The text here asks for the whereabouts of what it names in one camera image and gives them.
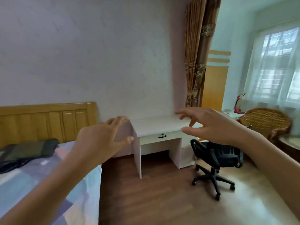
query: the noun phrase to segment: mattress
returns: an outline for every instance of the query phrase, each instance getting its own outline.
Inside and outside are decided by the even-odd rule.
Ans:
[[[50,174],[70,152],[73,144],[74,141],[59,144],[52,157],[35,159],[23,167],[1,174],[0,217]],[[101,166],[96,167],[76,185],[60,206],[53,225],[98,224],[101,171]]]

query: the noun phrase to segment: forearm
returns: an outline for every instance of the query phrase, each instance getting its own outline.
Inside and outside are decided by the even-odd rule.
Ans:
[[[51,174],[1,219],[0,224],[50,224],[68,193],[91,170],[69,153]]]
[[[300,164],[256,132],[249,132],[247,138],[240,148],[252,158],[300,219]]]

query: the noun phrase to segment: wooden floor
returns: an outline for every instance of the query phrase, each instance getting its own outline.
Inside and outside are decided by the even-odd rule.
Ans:
[[[192,186],[194,167],[178,170],[165,153],[142,156],[142,180],[132,156],[110,159],[102,168],[99,224],[300,224],[251,162],[220,170],[235,191],[219,182],[219,202],[211,182]]]

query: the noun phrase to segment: wicker chair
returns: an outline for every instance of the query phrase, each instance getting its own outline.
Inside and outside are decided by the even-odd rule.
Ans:
[[[271,142],[279,135],[289,133],[292,125],[291,119],[286,114],[268,108],[249,110],[237,121],[242,125],[252,126],[250,129],[261,133]]]

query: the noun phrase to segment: headboard panel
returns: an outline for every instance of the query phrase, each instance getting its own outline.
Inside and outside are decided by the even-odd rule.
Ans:
[[[95,102],[0,107],[0,148],[49,138],[73,141],[82,127],[96,123]]]

